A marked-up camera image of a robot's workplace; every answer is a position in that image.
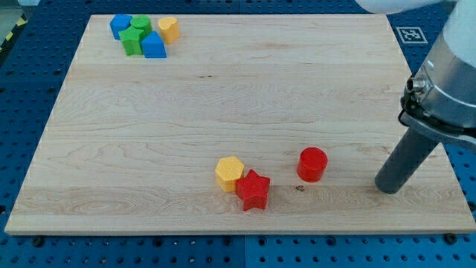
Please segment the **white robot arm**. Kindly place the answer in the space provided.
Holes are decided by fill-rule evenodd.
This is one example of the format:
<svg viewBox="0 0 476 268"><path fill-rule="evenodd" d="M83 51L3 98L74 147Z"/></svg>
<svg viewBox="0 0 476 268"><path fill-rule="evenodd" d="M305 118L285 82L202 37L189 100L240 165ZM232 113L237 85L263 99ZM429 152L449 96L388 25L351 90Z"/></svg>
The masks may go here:
<svg viewBox="0 0 476 268"><path fill-rule="evenodd" d="M459 0L401 98L408 126L396 151L442 142L475 151L475 0Z"/></svg>

